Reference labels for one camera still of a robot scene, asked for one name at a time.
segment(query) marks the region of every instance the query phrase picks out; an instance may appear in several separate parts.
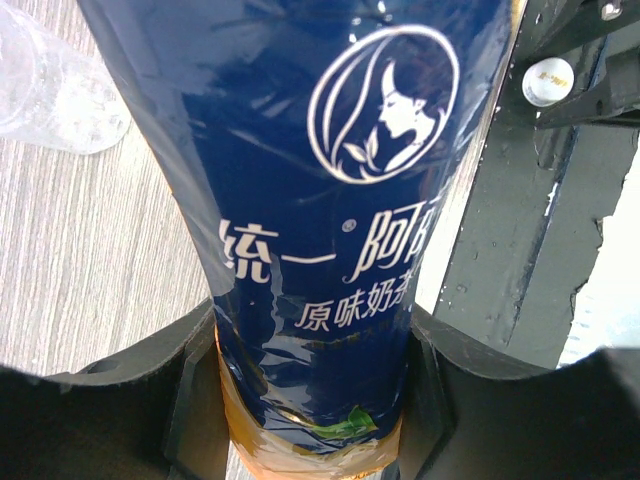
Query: transparent container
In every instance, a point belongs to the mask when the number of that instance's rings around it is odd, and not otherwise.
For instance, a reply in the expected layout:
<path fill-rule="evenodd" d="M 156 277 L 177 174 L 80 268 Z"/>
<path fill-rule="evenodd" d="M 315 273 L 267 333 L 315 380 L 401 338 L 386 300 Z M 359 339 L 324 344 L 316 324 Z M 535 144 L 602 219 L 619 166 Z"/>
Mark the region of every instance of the transparent container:
<path fill-rule="evenodd" d="M 118 143 L 130 123 L 100 61 L 0 0 L 0 137 L 92 154 Z"/>

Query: screw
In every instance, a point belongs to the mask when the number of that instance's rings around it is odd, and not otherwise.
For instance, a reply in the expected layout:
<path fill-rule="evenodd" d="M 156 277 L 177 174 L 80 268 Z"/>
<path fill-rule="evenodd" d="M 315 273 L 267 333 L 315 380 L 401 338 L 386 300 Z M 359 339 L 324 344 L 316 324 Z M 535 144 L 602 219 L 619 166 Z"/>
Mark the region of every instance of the screw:
<path fill-rule="evenodd" d="M 600 11 L 600 18 L 605 22 L 609 22 L 622 15 L 622 5 L 620 3 L 620 0 L 606 3 Z"/>

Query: white logo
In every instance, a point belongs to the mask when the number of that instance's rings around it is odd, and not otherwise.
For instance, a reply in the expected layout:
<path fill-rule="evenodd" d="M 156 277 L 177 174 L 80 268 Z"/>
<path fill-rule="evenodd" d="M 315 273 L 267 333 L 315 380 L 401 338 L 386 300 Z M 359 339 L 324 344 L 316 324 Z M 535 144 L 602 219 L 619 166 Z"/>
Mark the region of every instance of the white logo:
<path fill-rule="evenodd" d="M 320 77 L 307 112 L 311 148 L 343 182 L 391 178 L 438 140 L 459 79 L 455 51 L 437 30 L 424 25 L 377 30 Z"/>

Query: wood grain surface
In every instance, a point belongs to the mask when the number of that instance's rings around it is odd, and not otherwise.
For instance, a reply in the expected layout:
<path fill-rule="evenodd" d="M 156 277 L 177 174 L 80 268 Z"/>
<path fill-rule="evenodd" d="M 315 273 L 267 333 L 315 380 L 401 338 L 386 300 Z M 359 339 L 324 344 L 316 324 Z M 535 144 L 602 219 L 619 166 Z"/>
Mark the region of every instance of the wood grain surface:
<path fill-rule="evenodd" d="M 99 57 L 74 0 L 7 3 Z M 425 256 L 418 302 L 429 310 L 486 117 Z M 74 372 L 168 325 L 206 295 L 184 222 L 135 125 L 116 147 L 91 156 L 0 139 L 0 363 L 40 375 Z M 235 455 L 227 478 L 251 478 Z"/>

